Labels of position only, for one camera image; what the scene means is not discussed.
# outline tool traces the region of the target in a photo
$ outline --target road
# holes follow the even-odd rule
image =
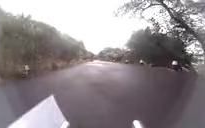
[[[53,94],[72,128],[131,128],[135,119],[164,128],[178,120],[192,81],[162,68],[90,62],[2,87],[16,117]]]

